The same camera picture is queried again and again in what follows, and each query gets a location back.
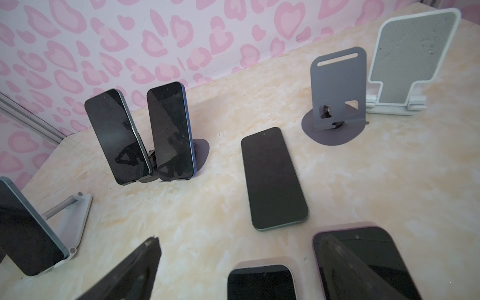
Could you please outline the grey round phone stand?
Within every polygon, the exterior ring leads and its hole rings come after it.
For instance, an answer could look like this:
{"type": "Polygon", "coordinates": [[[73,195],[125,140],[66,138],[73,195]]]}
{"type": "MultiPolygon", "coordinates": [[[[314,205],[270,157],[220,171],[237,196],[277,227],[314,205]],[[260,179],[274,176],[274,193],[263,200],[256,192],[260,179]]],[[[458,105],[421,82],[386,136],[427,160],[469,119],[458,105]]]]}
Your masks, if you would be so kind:
{"type": "Polygon", "coordinates": [[[316,143],[339,146],[358,137],[366,121],[367,54],[362,47],[317,57],[310,67],[312,110],[302,121],[316,143]]]}

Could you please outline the black phone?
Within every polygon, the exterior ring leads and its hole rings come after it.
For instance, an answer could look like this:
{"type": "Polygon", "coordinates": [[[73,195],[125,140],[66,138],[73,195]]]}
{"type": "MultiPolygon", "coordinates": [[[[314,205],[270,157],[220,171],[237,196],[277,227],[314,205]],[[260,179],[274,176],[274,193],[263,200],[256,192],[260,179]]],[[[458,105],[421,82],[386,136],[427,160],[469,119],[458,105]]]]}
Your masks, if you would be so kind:
{"type": "Polygon", "coordinates": [[[241,151],[253,227],[267,231],[306,221],[309,207],[281,129],[244,137],[241,151]]]}
{"type": "MultiPolygon", "coordinates": [[[[315,234],[312,239],[312,248],[321,282],[318,243],[321,238],[327,235],[334,236],[339,240],[364,264],[368,265],[377,275],[404,295],[405,300],[420,300],[422,298],[392,237],[383,228],[377,226],[337,229],[315,234]]],[[[324,297],[328,300],[325,296],[323,282],[322,289],[324,297]]]]}
{"type": "Polygon", "coordinates": [[[291,269],[281,262],[242,262],[227,277],[227,300],[297,300],[291,269]]]}
{"type": "Polygon", "coordinates": [[[146,98],[160,180],[191,179],[197,167],[185,86],[170,82],[150,89],[146,98]]]}
{"type": "Polygon", "coordinates": [[[1,249],[26,276],[69,257],[67,247],[7,177],[1,178],[1,249]]]}

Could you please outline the white folding phone stand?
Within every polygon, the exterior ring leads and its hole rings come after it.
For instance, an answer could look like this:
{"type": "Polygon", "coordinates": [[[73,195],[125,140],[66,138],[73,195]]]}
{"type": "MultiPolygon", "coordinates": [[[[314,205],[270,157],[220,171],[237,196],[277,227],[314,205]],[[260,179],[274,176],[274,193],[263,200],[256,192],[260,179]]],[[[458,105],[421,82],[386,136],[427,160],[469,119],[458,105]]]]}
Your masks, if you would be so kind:
{"type": "Polygon", "coordinates": [[[367,79],[367,113],[412,116],[426,110],[423,86],[440,72],[460,20],[461,11],[448,8],[385,21],[367,79]]]}

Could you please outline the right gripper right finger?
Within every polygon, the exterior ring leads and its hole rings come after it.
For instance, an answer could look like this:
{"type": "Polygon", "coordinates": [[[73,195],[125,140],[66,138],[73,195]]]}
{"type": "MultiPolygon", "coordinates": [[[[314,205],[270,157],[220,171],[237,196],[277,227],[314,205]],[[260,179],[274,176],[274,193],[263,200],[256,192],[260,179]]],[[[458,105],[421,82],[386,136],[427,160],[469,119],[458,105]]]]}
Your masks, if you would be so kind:
{"type": "Polygon", "coordinates": [[[319,268],[327,299],[406,299],[334,236],[322,237],[318,247],[320,252],[319,268]]]}

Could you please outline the silver stand near left arm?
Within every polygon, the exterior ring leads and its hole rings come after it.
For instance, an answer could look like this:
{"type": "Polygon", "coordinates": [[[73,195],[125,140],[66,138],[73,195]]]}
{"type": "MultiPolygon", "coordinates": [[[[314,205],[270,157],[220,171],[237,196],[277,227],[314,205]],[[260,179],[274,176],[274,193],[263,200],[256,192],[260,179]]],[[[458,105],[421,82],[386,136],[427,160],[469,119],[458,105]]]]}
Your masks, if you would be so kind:
{"type": "Polygon", "coordinates": [[[92,194],[78,192],[41,215],[43,220],[47,221],[58,213],[61,213],[60,221],[54,232],[68,250],[69,256],[66,260],[71,260],[77,253],[92,201],[92,194]]]}

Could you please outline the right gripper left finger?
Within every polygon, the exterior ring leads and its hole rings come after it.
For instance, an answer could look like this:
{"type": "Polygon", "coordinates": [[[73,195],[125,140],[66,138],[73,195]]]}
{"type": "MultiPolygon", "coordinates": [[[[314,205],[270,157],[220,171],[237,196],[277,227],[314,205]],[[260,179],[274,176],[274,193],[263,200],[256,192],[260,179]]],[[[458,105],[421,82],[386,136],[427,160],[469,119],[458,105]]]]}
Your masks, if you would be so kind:
{"type": "Polygon", "coordinates": [[[161,259],[158,237],[149,237],[80,300],[148,300],[161,259]]]}

